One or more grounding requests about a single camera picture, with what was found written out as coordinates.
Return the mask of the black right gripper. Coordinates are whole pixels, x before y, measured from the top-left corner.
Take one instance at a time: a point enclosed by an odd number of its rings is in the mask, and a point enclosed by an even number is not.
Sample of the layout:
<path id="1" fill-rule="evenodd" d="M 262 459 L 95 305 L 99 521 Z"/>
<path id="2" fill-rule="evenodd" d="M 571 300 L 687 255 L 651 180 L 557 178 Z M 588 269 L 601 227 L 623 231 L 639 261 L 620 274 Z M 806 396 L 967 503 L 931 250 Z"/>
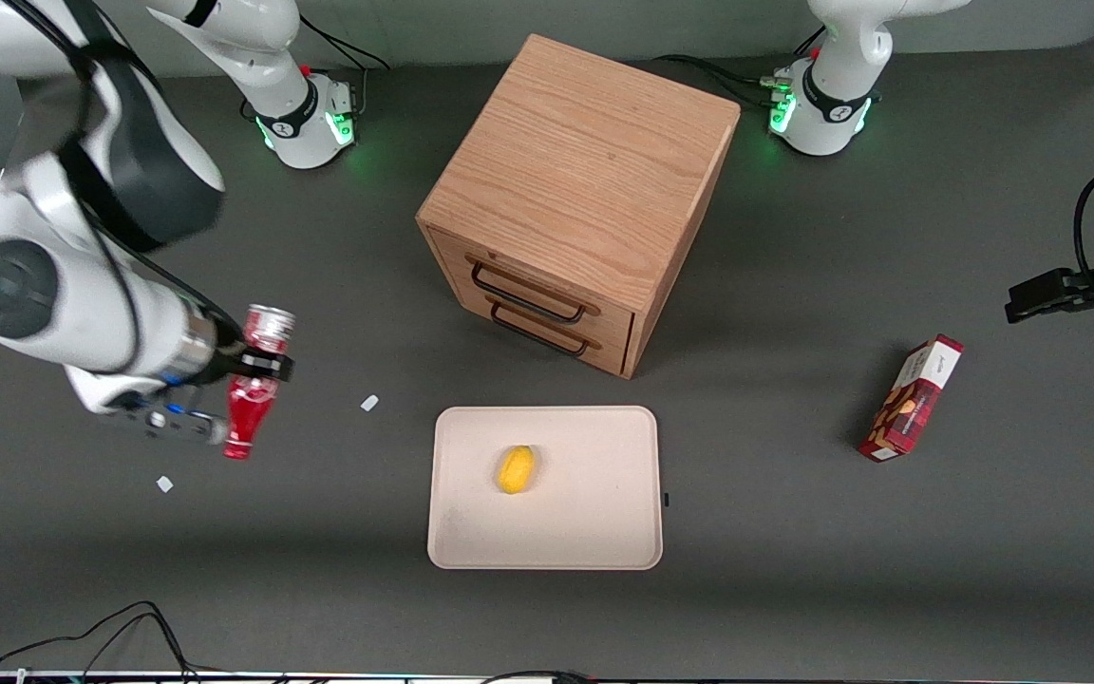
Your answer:
<path id="1" fill-rule="evenodd" d="M 265 378 L 276 382 L 291 380 L 295 363 L 290 356 L 274 351 L 246 351 L 248 343 L 234 320 L 222 320 L 217 314 L 208 314 L 207 317 L 213 325 L 214 346 L 205 366 L 205 385 L 217 384 L 222 378 L 234 375 L 238 358 L 240 376 Z"/>

